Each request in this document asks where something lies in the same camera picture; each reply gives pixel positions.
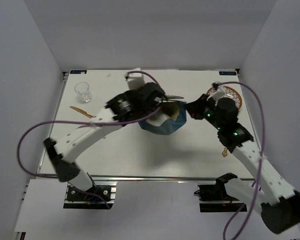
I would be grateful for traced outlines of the blue beige checked placemat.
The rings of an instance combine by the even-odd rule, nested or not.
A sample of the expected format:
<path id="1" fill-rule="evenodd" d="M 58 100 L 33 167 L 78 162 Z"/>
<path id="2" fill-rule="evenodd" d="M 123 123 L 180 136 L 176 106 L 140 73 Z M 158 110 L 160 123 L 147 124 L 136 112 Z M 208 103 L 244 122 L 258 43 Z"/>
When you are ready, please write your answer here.
<path id="1" fill-rule="evenodd" d="M 155 135 L 171 135 L 187 122 L 184 101 L 164 102 L 152 117 L 139 122 L 139 126 Z"/>

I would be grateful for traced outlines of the patterned ceramic plate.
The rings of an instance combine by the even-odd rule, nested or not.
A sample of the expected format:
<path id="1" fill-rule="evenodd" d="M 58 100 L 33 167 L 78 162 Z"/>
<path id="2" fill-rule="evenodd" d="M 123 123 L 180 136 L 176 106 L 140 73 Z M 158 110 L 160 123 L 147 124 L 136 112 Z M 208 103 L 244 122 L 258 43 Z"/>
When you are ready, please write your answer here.
<path id="1" fill-rule="evenodd" d="M 232 99 L 235 102 L 235 106 L 238 108 L 238 110 L 241 109 L 243 105 L 243 98 L 242 96 L 233 88 L 229 86 L 222 86 L 223 91 L 225 94 L 222 96 L 222 98 L 229 98 Z"/>

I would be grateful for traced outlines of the gold fork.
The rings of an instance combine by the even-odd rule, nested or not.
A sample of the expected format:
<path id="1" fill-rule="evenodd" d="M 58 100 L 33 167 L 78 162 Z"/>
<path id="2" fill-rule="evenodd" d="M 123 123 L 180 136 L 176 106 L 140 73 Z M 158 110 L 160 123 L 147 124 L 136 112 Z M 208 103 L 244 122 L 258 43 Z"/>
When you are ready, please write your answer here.
<path id="1" fill-rule="evenodd" d="M 226 158 L 228 156 L 228 149 L 225 147 L 224 150 L 222 151 L 222 156 Z"/>

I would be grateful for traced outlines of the clear drinking glass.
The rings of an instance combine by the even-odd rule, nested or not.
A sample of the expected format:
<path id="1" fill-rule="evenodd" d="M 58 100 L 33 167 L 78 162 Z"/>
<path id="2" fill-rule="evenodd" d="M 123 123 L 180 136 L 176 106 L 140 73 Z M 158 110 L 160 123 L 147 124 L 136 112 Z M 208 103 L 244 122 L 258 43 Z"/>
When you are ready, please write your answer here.
<path id="1" fill-rule="evenodd" d="M 82 102 L 89 102 L 92 98 L 90 86 L 87 82 L 79 82 L 75 85 L 74 91 L 78 94 Z"/>

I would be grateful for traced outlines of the gold knife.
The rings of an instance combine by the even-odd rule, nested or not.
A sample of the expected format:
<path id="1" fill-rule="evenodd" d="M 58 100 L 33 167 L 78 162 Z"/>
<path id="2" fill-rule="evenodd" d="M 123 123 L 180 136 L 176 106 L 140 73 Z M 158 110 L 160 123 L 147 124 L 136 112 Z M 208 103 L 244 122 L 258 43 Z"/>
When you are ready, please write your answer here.
<path id="1" fill-rule="evenodd" d="M 78 113 L 80 113 L 80 114 L 86 116 L 87 118 L 90 118 L 90 119 L 91 119 L 91 118 L 94 117 L 93 115 L 87 113 L 86 111 L 84 111 L 84 110 L 82 110 L 82 109 L 80 109 L 80 108 L 78 108 L 78 107 L 70 106 L 70 108 L 73 109 L 73 110 L 75 110 L 76 112 L 78 112 Z"/>

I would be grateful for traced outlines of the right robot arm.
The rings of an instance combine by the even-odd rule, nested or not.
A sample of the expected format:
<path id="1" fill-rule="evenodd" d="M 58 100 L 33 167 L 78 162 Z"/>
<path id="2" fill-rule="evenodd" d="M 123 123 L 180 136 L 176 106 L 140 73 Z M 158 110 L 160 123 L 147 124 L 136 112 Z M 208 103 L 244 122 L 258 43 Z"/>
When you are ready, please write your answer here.
<path id="1" fill-rule="evenodd" d="M 217 129 L 221 144 L 235 156 L 255 179 L 256 189 L 245 184 L 235 174 L 216 179 L 216 195 L 226 200 L 234 197 L 262 218 L 266 227 L 280 234 L 300 223 L 300 191 L 289 184 L 261 153 L 250 132 L 238 122 L 239 110 L 226 97 L 214 100 L 203 94 L 186 104 L 195 120 L 207 120 Z"/>

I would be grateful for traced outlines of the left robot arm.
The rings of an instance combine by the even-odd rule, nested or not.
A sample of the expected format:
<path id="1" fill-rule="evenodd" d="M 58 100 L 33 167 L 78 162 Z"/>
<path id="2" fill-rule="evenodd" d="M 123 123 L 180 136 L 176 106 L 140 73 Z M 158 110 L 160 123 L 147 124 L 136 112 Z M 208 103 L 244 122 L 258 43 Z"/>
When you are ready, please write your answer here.
<path id="1" fill-rule="evenodd" d="M 139 126 L 156 135 L 170 135 L 187 120 L 182 96 L 167 95 L 156 83 L 149 82 L 109 100 L 105 106 L 78 128 L 59 139 L 47 138 L 43 144 L 60 182 L 78 188 L 89 200 L 96 187 L 91 177 L 80 169 L 76 159 L 93 144 L 126 125 Z"/>

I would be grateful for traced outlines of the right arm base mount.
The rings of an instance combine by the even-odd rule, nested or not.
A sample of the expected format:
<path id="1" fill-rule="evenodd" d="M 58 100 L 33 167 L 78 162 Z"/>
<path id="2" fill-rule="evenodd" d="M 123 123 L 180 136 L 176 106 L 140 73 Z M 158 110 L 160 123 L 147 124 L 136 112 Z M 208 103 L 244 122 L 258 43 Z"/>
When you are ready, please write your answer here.
<path id="1" fill-rule="evenodd" d="M 200 184 L 193 193 L 199 198 L 201 213 L 235 213 L 247 212 L 247 206 L 237 198 L 229 196 L 225 184 L 238 177 L 233 173 L 226 173 L 215 180 L 214 184 Z"/>

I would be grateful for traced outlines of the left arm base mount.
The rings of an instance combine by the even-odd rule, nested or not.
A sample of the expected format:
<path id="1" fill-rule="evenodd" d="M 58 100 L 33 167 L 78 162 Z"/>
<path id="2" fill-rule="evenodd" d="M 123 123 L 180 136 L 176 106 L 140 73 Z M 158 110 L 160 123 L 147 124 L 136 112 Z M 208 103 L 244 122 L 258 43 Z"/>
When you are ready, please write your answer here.
<path id="1" fill-rule="evenodd" d="M 63 202 L 64 209 L 110 210 L 114 204 L 117 182 L 94 181 L 94 188 L 84 192 L 68 183 Z"/>

